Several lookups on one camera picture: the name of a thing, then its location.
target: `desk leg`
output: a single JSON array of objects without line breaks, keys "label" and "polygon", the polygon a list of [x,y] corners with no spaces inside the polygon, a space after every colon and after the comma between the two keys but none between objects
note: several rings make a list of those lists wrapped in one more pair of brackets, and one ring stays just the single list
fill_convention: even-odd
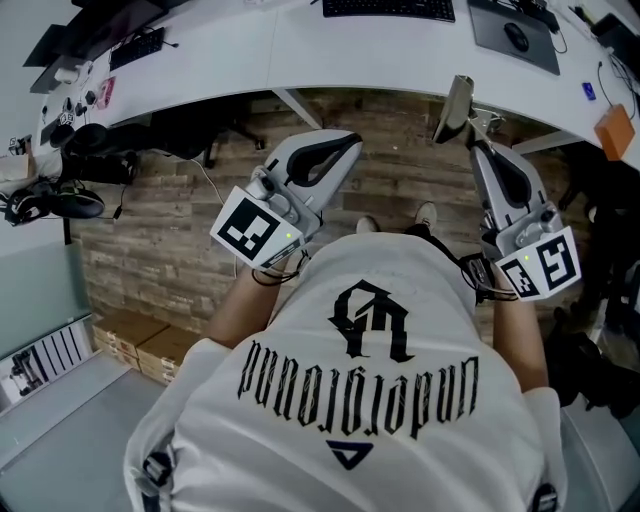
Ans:
[{"label": "desk leg", "polygon": [[557,148],[558,146],[565,146],[567,144],[573,144],[575,142],[582,142],[583,139],[571,135],[570,133],[558,130],[557,132],[550,133],[549,135],[543,135],[535,139],[527,140],[512,146],[516,153],[526,155],[527,153],[535,153],[536,151],[542,151],[544,149]]},{"label": "desk leg", "polygon": [[298,91],[295,89],[273,89],[273,92],[289,105],[291,110],[304,119],[311,128],[322,130],[322,118],[313,111],[311,105]]}]

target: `black triangle logo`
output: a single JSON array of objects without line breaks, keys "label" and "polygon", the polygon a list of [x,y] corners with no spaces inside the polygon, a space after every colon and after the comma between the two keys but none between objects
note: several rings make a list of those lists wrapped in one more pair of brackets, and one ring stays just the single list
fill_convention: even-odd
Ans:
[{"label": "black triangle logo", "polygon": [[[329,448],[338,459],[338,462],[344,466],[344,469],[351,471],[362,462],[369,452],[373,449],[373,443],[347,443],[344,441],[327,441]],[[345,452],[353,452],[347,458]]]}]

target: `mouse pad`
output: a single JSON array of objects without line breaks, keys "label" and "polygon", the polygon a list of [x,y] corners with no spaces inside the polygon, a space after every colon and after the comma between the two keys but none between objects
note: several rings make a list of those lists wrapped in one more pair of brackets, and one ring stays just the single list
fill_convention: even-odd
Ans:
[{"label": "mouse pad", "polygon": [[[488,0],[468,0],[476,44],[524,60],[560,75],[556,51],[549,28],[539,20]],[[527,39],[529,48],[521,51],[511,42],[504,27],[515,24]]]}]

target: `white t-shirt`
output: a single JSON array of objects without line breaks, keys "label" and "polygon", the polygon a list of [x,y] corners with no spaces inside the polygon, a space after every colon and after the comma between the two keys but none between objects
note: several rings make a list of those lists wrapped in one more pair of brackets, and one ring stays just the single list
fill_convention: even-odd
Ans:
[{"label": "white t-shirt", "polygon": [[191,350],[129,442],[134,504],[174,428],[176,511],[516,512],[547,482],[563,503],[557,395],[521,393],[474,305],[417,237],[327,246],[265,332]]}]

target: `cardboard box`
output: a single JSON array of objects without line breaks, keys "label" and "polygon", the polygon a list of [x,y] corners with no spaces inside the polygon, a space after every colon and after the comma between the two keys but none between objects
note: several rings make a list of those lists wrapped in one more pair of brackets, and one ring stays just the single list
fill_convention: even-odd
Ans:
[{"label": "cardboard box", "polygon": [[93,326],[96,342],[111,345],[137,358],[137,347],[169,326],[133,311],[118,311]]},{"label": "cardboard box", "polygon": [[175,376],[187,351],[200,339],[177,327],[169,327],[138,347],[140,364],[158,375]]},{"label": "cardboard box", "polygon": [[140,365],[135,357],[131,357],[129,354],[125,354],[120,350],[115,350],[115,352],[113,352],[113,356],[121,363],[131,366],[134,370],[140,371]]},{"label": "cardboard box", "polygon": [[138,364],[138,360],[135,357],[131,357],[129,354],[125,354],[124,352],[115,348],[113,345],[103,343],[97,338],[96,338],[96,342],[98,344],[98,347],[102,349],[102,351],[105,354],[113,357],[114,359],[117,359],[118,361],[126,364],[127,366],[130,366],[134,370],[140,371],[140,365]]},{"label": "cardboard box", "polygon": [[636,132],[622,105],[611,107],[595,126],[596,135],[608,160],[622,160]]},{"label": "cardboard box", "polygon": [[144,373],[147,377],[150,377],[156,382],[159,382],[160,384],[164,384],[165,386],[168,386],[171,383],[171,381],[173,381],[174,379],[173,375],[165,372],[159,372],[155,368],[151,368],[150,366],[147,366],[144,363],[140,364],[140,371]]}]

